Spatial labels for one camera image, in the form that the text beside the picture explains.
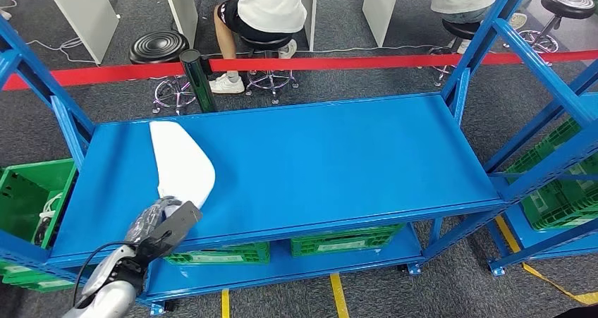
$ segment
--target robotic hand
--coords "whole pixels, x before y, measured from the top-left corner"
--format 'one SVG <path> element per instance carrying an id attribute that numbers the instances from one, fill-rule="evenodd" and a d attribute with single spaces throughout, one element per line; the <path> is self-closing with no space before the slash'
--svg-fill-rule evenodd
<path id="1" fill-rule="evenodd" d="M 63 318 L 124 317 L 143 291 L 150 262 L 170 254 L 200 219 L 201 212 L 192 202 L 181 205 L 174 197 L 156 201 L 131 225 L 123 241 L 126 244 L 95 268 L 81 299 Z"/>

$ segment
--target black stool seat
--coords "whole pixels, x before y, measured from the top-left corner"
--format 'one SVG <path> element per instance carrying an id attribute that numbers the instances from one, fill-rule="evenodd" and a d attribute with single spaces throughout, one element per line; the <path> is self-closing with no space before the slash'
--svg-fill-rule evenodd
<path id="1" fill-rule="evenodd" d="M 447 22 L 445 20 L 442 20 L 442 25 L 444 26 L 446 31 L 463 39 L 473 39 L 473 37 L 475 36 L 475 32 L 480 27 L 480 23 L 457 24 Z"/>
<path id="2" fill-rule="evenodd" d="M 291 39 L 293 39 L 293 35 L 291 34 L 289 36 L 285 36 L 284 38 L 275 39 L 274 41 L 269 42 L 252 41 L 251 39 L 247 39 L 243 36 L 240 36 L 240 38 L 243 43 L 254 50 L 278 50 L 287 45 Z"/>
<path id="3" fill-rule="evenodd" d="M 178 55 L 189 49 L 189 41 L 176 31 L 156 31 L 139 37 L 131 46 L 129 59 L 133 64 L 178 61 Z"/>
<path id="4" fill-rule="evenodd" d="M 594 14 L 593 0 L 542 0 L 542 6 L 558 17 L 583 20 Z"/>

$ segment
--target red barrier tape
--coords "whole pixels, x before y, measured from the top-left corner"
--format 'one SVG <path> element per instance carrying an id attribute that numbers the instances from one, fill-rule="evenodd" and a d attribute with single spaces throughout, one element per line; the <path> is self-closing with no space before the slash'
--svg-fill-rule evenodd
<path id="1" fill-rule="evenodd" d="M 540 55 L 548 62 L 584 61 L 598 59 L 598 50 L 559 52 Z M 415 66 L 456 65 L 461 55 L 407 55 L 374 57 L 297 58 L 297 59 L 210 59 L 214 72 L 248 70 L 347 70 L 375 68 L 408 68 Z M 518 64 L 516 54 L 487 54 L 483 64 Z M 104 66 L 98 68 L 56 70 L 51 72 L 63 87 L 89 85 L 124 80 L 143 80 L 168 75 L 180 75 L 180 63 Z M 28 86 L 13 74 L 3 90 L 22 90 Z"/>

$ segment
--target gray carpet floor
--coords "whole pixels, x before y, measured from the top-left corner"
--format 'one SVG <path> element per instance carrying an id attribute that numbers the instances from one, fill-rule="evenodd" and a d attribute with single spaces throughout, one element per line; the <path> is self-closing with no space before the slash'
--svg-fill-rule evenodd
<path id="1" fill-rule="evenodd" d="M 196 0 L 200 23 L 195 40 L 202 53 L 218 52 L 211 21 L 213 6 L 224 0 Z M 166 0 L 111 0 L 121 20 L 104 65 L 127 64 L 128 48 L 147 32 L 170 28 L 172 19 Z M 319 0 L 315 49 L 375 47 L 361 13 L 362 0 Z M 10 9 L 11 24 L 26 41 L 38 39 L 53 47 L 75 37 L 51 0 L 18 0 Z M 531 18 L 530 29 L 540 28 Z M 295 37 L 300 49 L 307 49 L 303 33 Z M 386 38 L 387 47 L 446 44 L 450 35 L 440 19 L 429 10 L 429 0 L 398 0 Z M 52 69 L 79 68 L 86 63 L 67 62 L 58 51 L 32 45 L 36 54 Z M 429 48 L 380 49 L 297 56 L 371 56 L 381 54 L 424 54 Z M 505 51 L 500 44 L 495 51 Z M 69 50 L 74 59 L 89 59 L 85 49 Z M 555 63 L 554 70 L 565 81 L 584 68 L 582 63 Z M 298 90 L 283 92 L 281 104 L 299 104 L 335 99 L 407 94 L 437 90 L 435 72 L 429 68 L 397 68 L 368 71 L 301 71 L 296 73 Z M 120 121 L 154 117 L 151 93 L 155 80 L 118 82 L 69 87 L 67 90 L 93 121 Z M 480 161 L 488 159 L 510 136 L 529 121 L 551 97 L 523 66 L 484 66 L 470 85 L 463 119 L 463 132 Z M 217 96 L 222 110 L 271 107 L 263 94 Z M 196 106 L 188 113 L 198 112 Z M 54 115 L 30 91 L 0 94 L 0 166 L 68 157 Z M 165 110 L 161 115 L 172 114 Z M 444 230 L 459 218 L 445 221 Z M 426 239 L 429 223 L 418 223 Z M 342 274 L 351 317 L 553 317 L 580 304 L 519 266 L 494 278 L 486 260 L 497 252 L 487 231 L 482 229 L 459 242 L 411 277 L 400 267 Z M 532 262 L 540 272 L 572 293 L 598 291 L 596 256 L 568 257 Z M 41 295 L 0 285 L 0 317 L 60 317 L 68 309 L 71 293 Z M 218 293 L 178 300 L 175 312 L 165 317 L 220 317 Z M 128 317 L 146 317 L 147 309 L 136 307 Z M 232 317 L 336 317 L 330 281 L 327 277 L 231 291 Z"/>

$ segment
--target yellow floor tape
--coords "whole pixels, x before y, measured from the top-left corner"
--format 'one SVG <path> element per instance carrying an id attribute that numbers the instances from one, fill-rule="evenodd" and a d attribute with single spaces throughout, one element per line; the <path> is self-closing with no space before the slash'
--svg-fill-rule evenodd
<path id="1" fill-rule="evenodd" d="M 338 318 L 349 318 L 349 310 L 347 310 L 347 303 L 345 302 L 345 293 L 343 292 L 341 277 L 338 274 L 331 274 L 330 284 L 332 285 L 332 293 L 334 294 L 334 302 L 336 303 Z"/>
<path id="2" fill-rule="evenodd" d="M 499 229 L 503 233 L 503 236 L 504 236 L 508 246 L 513 251 L 513 253 L 521 251 L 521 248 L 519 248 L 519 244 L 517 244 L 517 240 L 515 240 L 515 237 L 513 237 L 511 230 L 509 230 L 509 228 L 506 225 L 506 222 L 504 221 L 502 216 L 497 216 L 496 223 L 499 225 Z M 547 283 L 549 283 L 552 286 L 554 286 L 555 288 L 559 289 L 562 293 L 565 293 L 567 296 L 571 297 L 572 299 L 577 300 L 578 302 L 580 302 L 584 305 L 598 304 L 598 292 L 584 293 L 582 295 L 574 295 L 571 292 L 565 290 L 565 288 L 563 286 L 560 286 L 557 283 L 555 283 L 555 282 L 551 281 L 550 279 L 546 278 L 545 276 L 543 276 L 541 273 L 539 273 L 536 269 L 534 269 L 530 265 L 527 265 L 526 263 L 521 263 L 521 264 L 525 271 L 533 274 L 534 276 L 540 278 L 543 281 L 546 281 Z"/>
<path id="3" fill-rule="evenodd" d="M 222 290 L 222 318 L 229 318 L 231 316 L 231 308 L 228 300 L 228 289 Z"/>

